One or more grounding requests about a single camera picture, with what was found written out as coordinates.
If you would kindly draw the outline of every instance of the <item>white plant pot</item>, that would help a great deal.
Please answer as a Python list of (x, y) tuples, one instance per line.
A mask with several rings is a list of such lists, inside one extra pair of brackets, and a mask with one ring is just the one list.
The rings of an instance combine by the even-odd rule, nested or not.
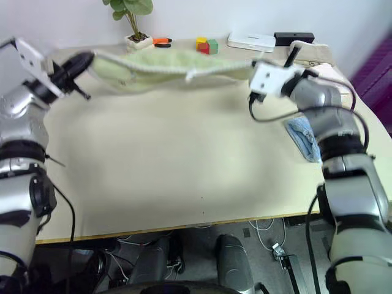
[(154, 47), (152, 37), (148, 37), (147, 39), (144, 39), (140, 42), (134, 42), (132, 40), (129, 40), (129, 37), (130, 36), (125, 37), (128, 52)]

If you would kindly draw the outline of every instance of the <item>orange scissors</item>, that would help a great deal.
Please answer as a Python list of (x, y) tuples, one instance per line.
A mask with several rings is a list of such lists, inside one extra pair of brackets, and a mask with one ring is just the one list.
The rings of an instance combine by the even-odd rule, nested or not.
[(172, 40), (169, 38), (153, 39), (153, 44), (157, 48), (170, 48), (172, 46), (171, 42)]

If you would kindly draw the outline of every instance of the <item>green cloth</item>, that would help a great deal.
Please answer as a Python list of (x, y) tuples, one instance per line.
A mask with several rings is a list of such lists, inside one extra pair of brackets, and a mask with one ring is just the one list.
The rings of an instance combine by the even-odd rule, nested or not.
[[(130, 68), (104, 59), (104, 55), (119, 58)], [(252, 70), (250, 62), (233, 62), (196, 51), (161, 48), (121, 56), (96, 53), (91, 68), (93, 75), (121, 92), (146, 91), (166, 81), (184, 79), (189, 72), (194, 73), (195, 77), (223, 75), (235, 80), (247, 80)]]

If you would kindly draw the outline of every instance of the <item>cable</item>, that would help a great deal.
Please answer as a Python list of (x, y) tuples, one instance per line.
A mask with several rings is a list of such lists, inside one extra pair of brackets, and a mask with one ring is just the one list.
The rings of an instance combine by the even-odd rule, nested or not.
[(23, 269), (23, 271), (28, 270), (28, 266), (25, 264), (25, 262), (15, 254), (6, 251), (0, 251), (0, 256), (13, 260), (20, 268)]
[(170, 273), (165, 277), (165, 280), (167, 280), (173, 273), (173, 268), (170, 268)]
[(179, 266), (179, 268), (176, 270), (176, 276), (174, 278), (174, 281), (177, 281), (177, 277), (178, 277), (178, 272), (180, 271), (180, 269), (183, 267), (183, 264), (181, 263), (181, 265)]
[[(170, 231), (169, 233), (167, 233), (164, 236), (170, 236), (171, 233), (173, 233), (173, 232), (174, 232), (174, 230)], [(136, 242), (125, 241), (126, 239), (117, 238), (117, 241), (119, 241), (120, 243), (130, 244), (130, 245), (135, 245), (135, 246), (147, 246), (147, 245), (149, 245), (149, 244), (154, 242), (154, 241), (150, 241), (150, 242), (145, 242), (145, 243), (136, 243)]]
[(319, 278), (317, 277), (317, 268), (314, 259), (314, 253), (313, 253), (313, 247), (311, 241), (311, 230), (310, 230), (310, 221), (311, 221), (310, 218), (311, 218), (312, 208), (314, 206), (314, 203), (316, 202), (316, 199), (317, 199), (317, 195), (313, 198), (309, 210), (307, 211), (307, 215), (305, 217), (305, 235), (306, 235), (307, 249), (309, 251), (309, 258), (311, 260), (314, 287), (316, 290), (316, 294), (320, 294), (321, 292), (320, 292)]
[(125, 278), (125, 280), (127, 281), (126, 284), (128, 284), (129, 278), (125, 275), (122, 266), (120, 265), (120, 263), (117, 261), (116, 257), (115, 257), (113, 254), (111, 254), (111, 253), (108, 253), (108, 254), (109, 254), (109, 255), (113, 258), (113, 260), (117, 263), (117, 265), (118, 265), (118, 267), (119, 267), (119, 269), (120, 269), (120, 271), (121, 271), (122, 276), (123, 276), (123, 277)]
[(258, 285), (260, 286), (260, 290), (263, 292), (263, 294), (270, 294), (267, 288), (262, 283), (258, 283)]
[(289, 118), (289, 117), (291, 117), (293, 115), (297, 115), (299, 113), (304, 113), (304, 112), (307, 112), (307, 111), (314, 111), (314, 110), (321, 110), (323, 108), (334, 108), (334, 109), (340, 109), (340, 110), (349, 112), (349, 113), (355, 115), (361, 121), (362, 126), (363, 126), (363, 131), (364, 131), (363, 146), (364, 146), (365, 151), (368, 149), (368, 146), (369, 146), (369, 128), (368, 128), (368, 125), (366, 124), (365, 120), (363, 119), (363, 117), (361, 115), (359, 115), (355, 111), (349, 110), (348, 108), (344, 108), (344, 107), (341, 107), (341, 106), (335, 106), (335, 105), (314, 106), (314, 107), (308, 107), (308, 108), (297, 110), (297, 111), (292, 111), (292, 112), (286, 113), (285, 115), (280, 115), (280, 116), (277, 116), (277, 117), (274, 117), (274, 118), (260, 119), (260, 118), (256, 118), (255, 115), (253, 114), (252, 105), (253, 105), (253, 102), (249, 101), (249, 113), (251, 114), (252, 118), (255, 121), (257, 121), (258, 123), (271, 123), (271, 122), (274, 122), (274, 121), (279, 121), (279, 120), (284, 119), (284, 118)]
[(113, 254), (113, 253), (108, 253), (108, 254), (110, 254), (110, 255), (116, 257), (117, 259), (120, 259), (120, 260), (122, 260), (122, 261), (128, 263), (128, 264), (131, 265), (133, 268), (135, 267), (135, 265), (134, 265), (132, 262), (130, 262), (128, 259), (126, 259), (126, 258), (124, 258), (124, 257), (118, 256), (118, 255)]
[[(282, 241), (282, 244), (280, 244), (280, 246), (283, 246), (284, 243), (286, 242), (286, 225), (285, 225), (285, 223), (284, 223), (284, 218), (283, 218), (283, 217), (282, 217), (282, 222), (283, 222), (283, 241)], [(263, 241), (262, 241), (262, 237), (260, 236), (260, 232), (259, 232), (261, 229), (258, 228), (258, 223), (257, 223), (257, 222), (256, 222), (256, 227), (255, 227), (255, 229), (256, 229), (256, 232), (257, 232), (258, 240), (260, 241), (260, 243), (262, 244), (262, 246), (263, 246), (266, 250), (268, 250), (268, 251), (273, 251), (273, 249), (270, 249), (270, 248), (268, 248), (268, 247), (266, 247), (266, 246), (264, 245), (264, 243), (263, 243)]]
[(47, 215), (47, 218), (44, 220), (44, 222), (39, 224), (37, 231), (41, 232), (43, 226), (46, 225), (47, 223), (49, 223), (50, 219), (51, 219), (51, 213)]
[(128, 242), (128, 241), (123, 241), (121, 239), (117, 239), (117, 241), (119, 241), (120, 243), (130, 244), (130, 245), (135, 245), (135, 246), (147, 246), (152, 243), (152, 241), (146, 242), (146, 243)]
[[(274, 221), (275, 221), (275, 219), (272, 219), (271, 223), (267, 226), (267, 228), (260, 228), (259, 231), (268, 231), (272, 227), (272, 224), (274, 223)], [(248, 223), (250, 223), (253, 228), (256, 228), (250, 220), (248, 221)]]
[(205, 227), (195, 227), (195, 228), (200, 228), (200, 229), (203, 229), (203, 228), (210, 228), (210, 227), (212, 227), (213, 225), (206, 225)]
[(58, 164), (58, 165), (60, 165), (60, 166), (62, 166), (62, 167), (66, 167), (66, 165), (65, 164), (63, 164), (62, 162), (60, 162), (60, 161), (58, 161), (57, 159), (54, 159), (53, 157), (51, 157), (49, 154), (45, 154), (45, 158), (46, 159), (49, 159), (49, 160), (51, 160), (51, 161), (53, 161), (54, 163), (56, 163), (56, 164)]
[(72, 274), (72, 243), (74, 242), (74, 236), (75, 236), (75, 223), (76, 223), (76, 216), (75, 216), (75, 210), (74, 207), (72, 206), (72, 203), (69, 201), (69, 199), (64, 195), (64, 193), (62, 193), (60, 191), (60, 189), (53, 184), (53, 181), (50, 180), (54, 189), (58, 192), (58, 194), (61, 195), (61, 197), (67, 202), (69, 208), (71, 209), (71, 213), (72, 213), (72, 228), (71, 228), (71, 236), (69, 238), (69, 250), (68, 250), (68, 276), (67, 276), (67, 280), (66, 280), (66, 293), (69, 294), (70, 293), (70, 277)]
[(179, 266), (179, 265), (183, 265), (183, 263), (180, 261), (180, 262), (178, 262), (178, 263), (176, 263), (175, 265), (168, 265), (168, 266), (166, 266), (167, 268), (175, 268), (176, 266)]
[(355, 91), (353, 90), (353, 88), (350, 87), (349, 84), (344, 83), (343, 81), (335, 80), (335, 79), (333, 79), (333, 78), (325, 78), (325, 77), (320, 77), (320, 76), (318, 76), (317, 78), (319, 78), (320, 80), (330, 81), (330, 82), (332, 82), (332, 83), (339, 84), (339, 85), (341, 85), (341, 86), (343, 86), (343, 87), (349, 89), (350, 92), (351, 92), (352, 100), (353, 100), (353, 101), (352, 101), (352, 104), (351, 104), (351, 107), (350, 107), (350, 110), (351, 110), (351, 111), (354, 110), (355, 105), (356, 105), (356, 95), (355, 95)]
[(270, 249), (270, 248), (268, 248), (268, 247), (266, 247), (266, 246), (264, 245), (264, 243), (263, 243), (263, 241), (262, 241), (262, 237), (260, 237), (260, 232), (259, 232), (259, 230), (258, 230), (258, 224), (257, 224), (257, 222), (256, 222), (256, 232), (257, 232), (258, 240), (260, 241), (260, 243), (262, 244), (262, 246), (263, 246), (266, 250), (272, 251), (273, 249)]
[(0, 44), (0, 50), (3, 49), (3, 48), (5, 48), (5, 47), (8, 46), (8, 45), (13, 45), (13, 46), (15, 47), (15, 46), (16, 46), (16, 45), (15, 45), (15, 42), (16, 42), (16, 39), (15, 39), (15, 38), (6, 40), (5, 42), (3, 42), (3, 43)]
[(117, 237), (117, 239), (118, 240), (121, 240), (121, 241), (125, 241), (125, 240), (128, 240), (130, 237), (132, 237), (133, 235), (129, 235), (127, 238), (124, 238), (124, 239), (122, 239), (122, 238), (120, 238), (120, 237)]

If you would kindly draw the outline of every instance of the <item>white wall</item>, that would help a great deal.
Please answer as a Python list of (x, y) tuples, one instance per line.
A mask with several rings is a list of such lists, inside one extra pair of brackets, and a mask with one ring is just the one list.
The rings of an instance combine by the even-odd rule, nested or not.
[[(151, 15), (139, 17), (141, 31), (190, 39), (223, 37), (234, 29), (273, 34), (311, 31), (332, 48), (343, 73), (352, 76), (392, 26), (391, 0), (153, 0)], [(114, 21), (101, 0), (0, 0), (0, 40), (22, 36), (57, 48), (122, 41), (131, 29)], [(0, 55), (9, 66), (10, 54)], [(21, 70), (0, 68), (0, 86)]]

